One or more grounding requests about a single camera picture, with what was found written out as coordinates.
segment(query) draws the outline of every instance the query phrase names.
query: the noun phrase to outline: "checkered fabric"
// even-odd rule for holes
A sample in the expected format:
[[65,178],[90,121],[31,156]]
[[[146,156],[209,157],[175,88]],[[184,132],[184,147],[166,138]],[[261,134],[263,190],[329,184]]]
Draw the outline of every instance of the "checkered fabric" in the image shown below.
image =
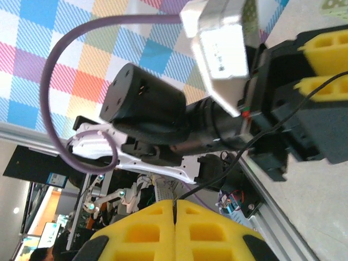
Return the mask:
[[[188,0],[0,0],[0,121],[46,132],[39,81],[55,43],[77,25],[109,15],[177,14]],[[260,37],[267,38],[288,0],[259,0]],[[133,24],[95,30],[58,60],[50,105],[57,133],[73,135],[77,115],[98,121],[107,87],[132,62],[183,90],[188,103],[204,97],[190,41],[180,24]]]

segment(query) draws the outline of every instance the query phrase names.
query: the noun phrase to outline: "metal rod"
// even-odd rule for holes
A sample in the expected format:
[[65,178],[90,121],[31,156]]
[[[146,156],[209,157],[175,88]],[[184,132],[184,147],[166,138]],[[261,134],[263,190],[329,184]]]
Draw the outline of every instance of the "metal rod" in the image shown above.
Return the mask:
[[28,219],[28,216],[29,216],[30,207],[32,205],[31,204],[31,200],[32,200],[32,197],[33,197],[34,187],[35,187],[34,182],[31,182],[30,185],[29,185],[29,190],[28,190],[28,195],[27,195],[27,200],[26,200],[26,206],[24,208],[23,221],[22,221],[22,226],[21,226],[21,231],[20,231],[21,234],[27,232],[26,231],[27,219]]
[[240,165],[256,190],[265,199],[265,203],[249,218],[250,221],[258,227],[259,232],[280,260],[319,261],[314,251],[250,169],[252,161],[248,158],[246,160],[241,158]]
[[103,180],[103,184],[102,184],[102,189],[100,191],[100,197],[105,197],[108,194],[108,190],[109,190],[109,186],[110,186],[110,182],[111,182],[111,178],[113,176],[114,171],[109,171],[107,173],[105,173],[104,175],[104,180]]
[[71,245],[72,245],[72,241],[73,241],[73,238],[74,238],[74,235],[75,235],[75,230],[77,228],[77,222],[78,222],[78,220],[80,218],[82,205],[83,205],[83,202],[84,202],[85,197],[86,197],[86,193],[84,193],[84,191],[89,186],[90,178],[91,178],[91,174],[86,174],[86,178],[85,178],[85,181],[83,183],[82,190],[81,190],[81,193],[83,193],[83,195],[81,194],[79,199],[78,199],[78,204],[77,204],[77,208],[76,208],[76,212],[75,212],[75,217],[74,217],[74,220],[72,222],[70,235],[68,237],[67,244],[66,244],[66,250],[67,251],[70,250]]
[[0,122],[0,140],[55,155],[58,154],[47,134],[10,123]]

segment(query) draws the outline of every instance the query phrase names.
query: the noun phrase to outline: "person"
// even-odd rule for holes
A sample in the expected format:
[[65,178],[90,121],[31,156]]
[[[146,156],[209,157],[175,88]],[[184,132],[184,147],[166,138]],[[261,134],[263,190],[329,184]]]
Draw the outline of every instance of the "person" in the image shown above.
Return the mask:
[[64,231],[51,247],[35,249],[29,261],[71,261],[77,251],[66,251],[69,233],[69,231]]

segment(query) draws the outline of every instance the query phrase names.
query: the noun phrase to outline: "yellow foam block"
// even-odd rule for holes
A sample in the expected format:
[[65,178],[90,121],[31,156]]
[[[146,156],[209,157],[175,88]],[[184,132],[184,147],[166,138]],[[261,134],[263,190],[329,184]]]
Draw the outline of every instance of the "yellow foam block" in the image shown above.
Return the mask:
[[173,201],[165,200],[96,232],[109,237],[99,261],[174,261]]
[[176,261],[254,260],[243,236],[252,229],[189,201],[177,203]]
[[261,235],[189,201],[160,201],[94,234],[109,237],[99,261],[255,260],[243,236]]
[[[310,92],[319,87],[322,83],[330,79],[332,76],[305,78],[298,84],[296,84],[295,88],[298,88],[301,94],[307,96]],[[329,83],[311,99],[316,102],[348,100],[348,76],[342,76]]]
[[303,50],[318,76],[348,71],[348,30],[317,35],[299,50]]

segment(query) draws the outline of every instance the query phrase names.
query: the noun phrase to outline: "purple cable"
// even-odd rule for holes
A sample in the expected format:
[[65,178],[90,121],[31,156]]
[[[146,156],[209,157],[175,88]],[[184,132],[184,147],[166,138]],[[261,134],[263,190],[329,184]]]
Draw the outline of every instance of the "purple cable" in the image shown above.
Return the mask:
[[96,135],[96,134],[100,134],[102,136],[104,136],[104,138],[107,140],[107,142],[109,143],[109,146],[111,147],[111,150],[113,151],[113,159],[111,160],[111,163],[113,162],[114,160],[114,156],[115,156],[115,161],[117,163],[117,160],[118,160],[118,152],[117,152],[117,144],[116,144],[116,141],[113,139],[113,137],[108,134],[107,132],[104,132],[102,130],[86,130],[84,132],[80,132],[80,133],[77,133],[75,136],[69,138],[66,142],[67,145],[69,145],[74,139],[81,139],[85,136],[88,136],[88,135]]
[[[181,183],[182,183],[183,186],[184,186],[185,188],[187,188],[189,191],[191,190],[191,188],[190,188],[185,182],[181,182]],[[197,201],[198,201],[202,206],[204,206],[205,208],[207,208],[207,209],[209,209],[209,210],[215,212],[215,210],[213,210],[210,206],[208,206],[207,204],[205,204],[204,201],[201,200],[201,198],[198,197],[198,196],[196,195],[196,193],[193,194],[193,197],[195,197],[195,199],[197,199]]]
[[42,113],[42,119],[44,121],[48,136],[51,138],[52,143],[55,145],[57,151],[60,153],[61,158],[74,169],[91,174],[104,174],[105,172],[113,170],[117,165],[117,150],[116,144],[113,138],[106,132],[102,132],[102,135],[106,138],[113,150],[113,159],[110,165],[105,167],[92,167],[87,166],[70,155],[70,152],[60,142],[57,133],[54,130],[54,126],[51,119],[51,112],[49,109],[48,93],[49,84],[55,64],[57,63],[60,55],[65,48],[72,43],[73,40],[79,36],[92,31],[97,28],[105,26],[113,26],[117,24],[134,24],[134,23],[181,23],[179,15],[123,15],[123,16],[109,16],[104,18],[95,19],[87,23],[72,29],[66,35],[64,35],[53,47],[49,54],[45,67],[42,71],[41,84],[40,84],[40,107]]

